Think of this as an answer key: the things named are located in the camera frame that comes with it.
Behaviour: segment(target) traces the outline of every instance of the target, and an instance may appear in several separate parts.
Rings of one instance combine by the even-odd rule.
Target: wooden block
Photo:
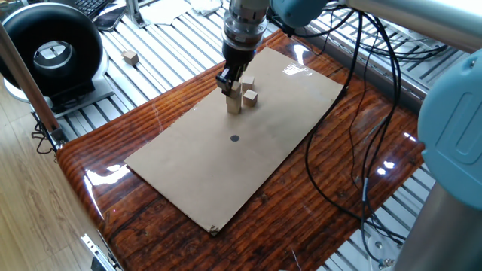
[[[241,93],[241,83],[238,81],[233,82],[233,86],[231,87],[231,95],[229,97],[235,99]]]
[[[239,114],[241,112],[241,99],[243,95],[241,93],[238,94],[236,98],[230,98],[226,96],[226,103],[227,103],[227,113],[230,114]]]
[[[247,90],[243,94],[243,104],[249,107],[253,107],[258,102],[258,93],[252,90]]]
[[[243,76],[243,92],[247,90],[253,90],[255,88],[255,77],[254,76]]]
[[[124,58],[124,61],[129,65],[135,65],[139,62],[139,56],[136,52],[131,50],[122,52],[122,57]]]

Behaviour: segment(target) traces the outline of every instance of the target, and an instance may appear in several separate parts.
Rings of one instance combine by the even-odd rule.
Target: wooden table
[[[264,46],[278,50],[343,84],[348,70],[328,56],[315,56],[276,32]],[[126,270],[315,270],[337,250],[359,222],[315,191],[304,168],[303,140],[223,230],[213,237],[168,202],[123,162],[215,89],[222,64],[143,106],[64,145],[62,170],[100,233]],[[350,181],[352,152],[348,128],[364,84],[354,77],[348,93],[316,133],[310,151],[314,178],[327,195],[360,213],[360,192]],[[368,86],[357,121],[355,176],[360,174],[366,137],[391,107]],[[416,116],[397,109],[371,179],[378,207],[422,164]],[[395,167],[383,167],[383,162]]]

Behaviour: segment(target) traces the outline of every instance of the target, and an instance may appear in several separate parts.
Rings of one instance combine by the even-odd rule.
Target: floor
[[[0,270],[90,270],[92,256],[80,237],[102,241],[53,154],[37,154],[34,126],[30,107],[1,83]],[[49,147],[44,142],[41,150]]]

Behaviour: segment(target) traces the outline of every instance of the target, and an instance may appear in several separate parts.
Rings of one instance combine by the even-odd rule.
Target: black cable
[[[393,106],[392,106],[392,110],[389,112],[389,114],[385,117],[385,120],[383,121],[383,124],[380,125],[377,129],[377,132],[375,133],[374,137],[371,139],[370,141],[370,144],[368,145],[367,147],[367,151],[365,153],[365,157],[364,157],[364,161],[363,161],[363,166],[362,166],[362,179],[364,180],[364,190],[363,190],[363,194],[362,194],[362,217],[364,216],[364,213],[365,213],[365,206],[368,206],[368,208],[370,209],[372,215],[376,218],[376,220],[379,222],[380,226],[384,229],[386,229],[385,225],[383,225],[383,223],[381,223],[380,219],[376,216],[376,214],[374,214],[373,212],[373,209],[371,208],[371,204],[370,204],[370,201],[368,199],[368,195],[367,195],[367,188],[368,188],[368,182],[369,182],[369,175],[370,175],[370,172],[371,172],[371,167],[374,165],[374,161],[377,157],[377,153],[378,151],[380,150],[380,146],[383,142],[383,139],[384,139],[384,136],[385,136],[385,133],[386,133],[386,130],[388,129],[388,126],[389,126],[389,123],[392,119],[392,116],[395,112],[395,109],[396,109],[396,106],[398,105],[398,102],[399,102],[399,99],[400,99],[400,94],[401,94],[401,71],[400,71],[400,65],[398,63],[398,60],[397,60],[397,57],[392,49],[392,46],[389,42],[389,39],[388,39],[388,35],[386,34],[385,32],[385,29],[383,28],[383,25],[382,23],[378,20],[378,18],[375,17],[375,20],[376,22],[374,22],[369,16],[365,16],[368,18],[368,20],[370,20],[370,22],[372,24],[374,24],[374,26],[378,29],[378,31],[382,34],[383,36],[383,39],[384,41],[386,42],[387,44],[387,47],[389,48],[389,52],[390,52],[390,55],[391,55],[391,58],[390,58],[390,63],[391,63],[391,66],[392,66],[392,75],[393,75],[393,82],[394,82],[394,103],[393,103]],[[371,148],[371,145],[374,143],[375,139],[377,138],[378,134],[380,133],[380,131],[382,131],[382,134],[380,136],[380,140],[378,142],[378,145],[377,145],[377,148],[375,149],[375,152],[374,152],[374,155],[372,156],[372,159],[371,159],[371,162],[370,162],[370,165],[368,167],[368,172],[367,172],[367,176],[365,177],[365,167],[366,167],[366,162],[367,162],[367,158],[368,158],[368,154],[369,154],[369,151],[370,151],[370,148]],[[362,232],[364,231],[364,228],[363,228],[363,224],[364,224],[364,221],[361,222],[361,230]],[[398,240],[396,240],[393,235],[389,232],[389,231],[386,231],[388,236],[394,241],[394,242],[397,242],[398,244],[400,243]]]
[[[355,70],[355,65],[356,65],[356,61],[357,61],[357,57],[358,57],[358,51],[359,51],[359,42],[357,43],[357,45],[355,46],[355,50],[353,52],[353,60],[352,60],[352,65],[350,67],[350,70],[349,70],[349,74],[348,74],[348,78],[346,79],[346,83],[343,85],[343,88],[340,92],[340,94],[338,94],[337,98],[334,100],[333,104],[330,106],[330,108],[325,112],[325,114],[322,116],[322,118],[318,121],[318,123],[313,127],[313,130],[311,131],[311,133],[309,134],[308,136],[308,142],[307,142],[307,148],[306,148],[306,151],[305,151],[305,157],[304,157],[304,164],[305,164],[305,169],[307,171],[307,174],[308,174],[308,179],[311,181],[312,185],[314,186],[314,188],[316,189],[316,191],[326,200],[328,201],[330,204],[332,204],[333,206],[337,207],[339,210],[341,210],[342,212],[350,215],[351,217],[361,221],[362,218],[360,216],[358,216],[357,214],[351,212],[349,209],[345,208],[345,207],[342,207],[341,205],[339,205],[338,203],[336,203],[335,201],[333,201],[332,199],[330,199],[328,196],[326,196],[323,191],[319,188],[319,186],[317,185],[317,183],[315,182],[314,178],[313,178],[313,175],[311,174],[311,171],[310,171],[310,165],[309,165],[309,152],[310,152],[310,145],[311,145],[311,141],[313,140],[313,137],[314,135],[316,134],[316,131],[318,130],[318,128],[321,126],[321,124],[323,123],[323,121],[326,119],[326,117],[333,111],[334,107],[340,102],[340,100],[343,98],[343,96],[345,95],[345,92],[349,86],[349,82],[351,81],[352,79],[352,76],[353,76],[353,72]],[[392,234],[393,236],[396,236],[400,239],[405,239],[403,236],[397,234],[397,233],[393,233],[392,231],[390,230],[387,230],[386,228],[383,228],[377,224],[374,224],[374,223],[371,223],[370,221],[366,221],[367,224],[369,224],[370,226],[372,227],[375,227],[379,230],[382,230],[386,233],[390,233]]]
[[[377,36],[374,41],[374,46],[377,43],[378,34],[379,32],[377,31]],[[361,95],[360,102],[358,103],[358,107],[356,108],[355,116],[353,117],[353,120],[348,128],[349,141],[350,141],[350,144],[352,145],[352,169],[350,170],[350,177],[352,178],[352,183],[353,185],[355,185],[357,190],[359,190],[359,188],[356,185],[355,178],[353,177],[353,170],[355,169],[355,145],[353,144],[352,128],[358,114],[360,113],[360,107],[362,106],[363,100],[365,99],[365,94],[367,93],[367,68],[368,68],[368,63],[370,62],[370,57],[371,57],[371,51],[368,54],[367,62],[365,63],[365,69],[363,70],[363,94]]]
[[[340,6],[340,7],[336,7],[334,10],[338,10],[338,9],[342,9],[342,8],[346,8],[346,7]],[[354,13],[355,13],[355,11],[350,11],[336,26],[334,26],[333,28],[331,28],[327,31],[320,32],[320,33],[317,33],[317,34],[312,34],[312,35],[302,35],[302,34],[297,34],[295,32],[295,33],[293,33],[293,35],[297,36],[299,38],[316,38],[316,37],[319,37],[319,36],[329,34],[333,31],[339,29]]]
[[[334,13],[334,11],[335,11],[335,9],[333,9],[333,10],[331,11],[330,29],[331,29],[331,27],[333,26],[333,13]],[[306,35],[308,35],[308,31],[307,31],[306,27],[304,28],[304,32],[305,32]],[[314,51],[313,47],[311,46],[311,43],[308,42],[308,43],[310,44],[310,50],[311,50],[311,52],[312,52],[315,56],[321,56],[321,55],[325,52],[326,44],[328,43],[328,38],[330,38],[330,33],[328,33],[328,34],[326,35],[326,39],[325,39],[325,42],[323,43],[322,50],[321,50],[319,53],[316,53],[316,52]]]
[[[375,48],[375,46],[370,46],[368,44],[360,44],[362,47],[368,47],[370,48],[371,50],[378,50],[380,52],[383,52],[383,53],[387,53],[389,54],[389,51],[385,50],[385,49],[380,49],[380,48]],[[411,53],[400,53],[400,52],[395,52],[395,54],[399,54],[399,55],[416,55],[416,54],[424,54],[424,53],[440,53],[441,51],[444,51],[448,48],[448,45],[444,45],[442,47],[439,47],[439,48],[436,48],[436,49],[431,49],[431,50],[424,50],[424,51],[421,51],[421,52],[411,52]]]

